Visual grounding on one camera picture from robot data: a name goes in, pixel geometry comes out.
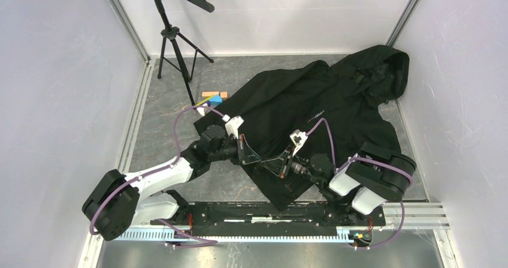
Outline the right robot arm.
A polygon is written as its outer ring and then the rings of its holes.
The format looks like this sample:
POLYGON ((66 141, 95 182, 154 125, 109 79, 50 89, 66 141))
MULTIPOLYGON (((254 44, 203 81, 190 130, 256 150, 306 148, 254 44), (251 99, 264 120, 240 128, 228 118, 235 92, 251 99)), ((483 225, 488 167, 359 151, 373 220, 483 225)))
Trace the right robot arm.
POLYGON ((293 146, 260 165, 280 179, 296 176, 312 183, 330 203, 344 203, 354 225, 363 224, 375 208, 400 202, 417 168, 409 156, 372 143, 364 143, 339 167, 324 153, 302 158, 293 146))

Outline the black hooded jacket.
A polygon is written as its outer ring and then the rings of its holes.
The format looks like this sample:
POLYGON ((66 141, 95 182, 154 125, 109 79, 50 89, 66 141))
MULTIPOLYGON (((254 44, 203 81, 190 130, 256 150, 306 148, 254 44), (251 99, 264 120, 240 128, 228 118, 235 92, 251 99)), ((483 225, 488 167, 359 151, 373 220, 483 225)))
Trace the black hooded jacket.
POLYGON ((298 153, 302 158, 322 153, 341 165, 364 143, 399 152, 396 130, 379 106, 402 96, 409 63, 406 52, 378 45, 333 65, 318 60, 294 70, 263 71, 194 125, 203 133, 221 125, 221 115, 240 116, 239 132, 265 159, 280 155, 295 130, 310 132, 298 153))

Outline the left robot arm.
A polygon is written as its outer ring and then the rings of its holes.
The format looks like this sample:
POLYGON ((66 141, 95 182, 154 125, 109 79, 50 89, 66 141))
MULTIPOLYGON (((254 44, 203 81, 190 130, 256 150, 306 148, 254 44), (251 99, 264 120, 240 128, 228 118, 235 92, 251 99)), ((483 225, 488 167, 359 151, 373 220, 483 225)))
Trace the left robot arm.
POLYGON ((242 134, 228 134, 209 126, 199 140, 173 159, 138 172, 122 174, 113 169, 102 177, 81 211, 90 221, 90 232, 110 241, 130 226, 157 219, 182 224, 188 218, 187 202, 167 188, 194 180, 216 161, 248 165, 261 160, 242 134))

